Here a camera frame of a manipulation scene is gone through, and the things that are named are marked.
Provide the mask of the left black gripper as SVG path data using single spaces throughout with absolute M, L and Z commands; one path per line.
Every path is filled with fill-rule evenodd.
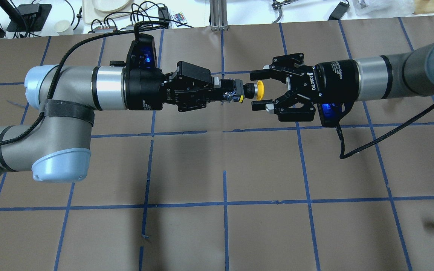
M 215 101 L 232 102 L 235 91 L 215 87 L 209 69 L 184 61 L 172 73 L 160 69 L 124 69 L 124 103 L 128 110 L 162 110 L 177 106 L 180 113 L 199 110 Z

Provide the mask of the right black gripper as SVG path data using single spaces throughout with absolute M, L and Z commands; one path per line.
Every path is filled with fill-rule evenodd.
M 264 79 L 275 79 L 286 85 L 284 95 L 264 100 Z M 311 122 L 315 118 L 313 103 L 332 104 L 354 102 L 358 98 L 359 71 L 355 60 L 340 60 L 304 64 L 304 54 L 275 56 L 272 63 L 251 71 L 249 84 L 255 91 L 252 111 L 265 110 L 275 114 L 280 122 Z M 310 91 L 310 98 L 298 91 Z

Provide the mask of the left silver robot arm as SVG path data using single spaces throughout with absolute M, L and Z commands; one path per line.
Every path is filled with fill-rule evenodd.
M 97 110 L 202 109 L 213 101 L 236 101 L 243 85 L 219 79 L 208 69 L 179 62 L 164 74 L 149 65 L 65 66 L 53 98 L 47 98 L 56 65 L 33 67 L 25 78 L 26 99 L 42 114 L 27 136 L 4 145 L 25 132 L 27 125 L 0 126 L 0 176 L 31 171 L 34 180 L 74 183 L 87 176 L 91 131 Z

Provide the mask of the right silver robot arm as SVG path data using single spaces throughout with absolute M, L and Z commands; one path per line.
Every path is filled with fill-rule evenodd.
M 304 64 L 304 54 L 274 57 L 264 69 L 250 73 L 252 81 L 275 79 L 287 91 L 274 100 L 252 102 L 281 122 L 311 122 L 335 127 L 355 102 L 434 95 L 434 43 L 415 51 Z

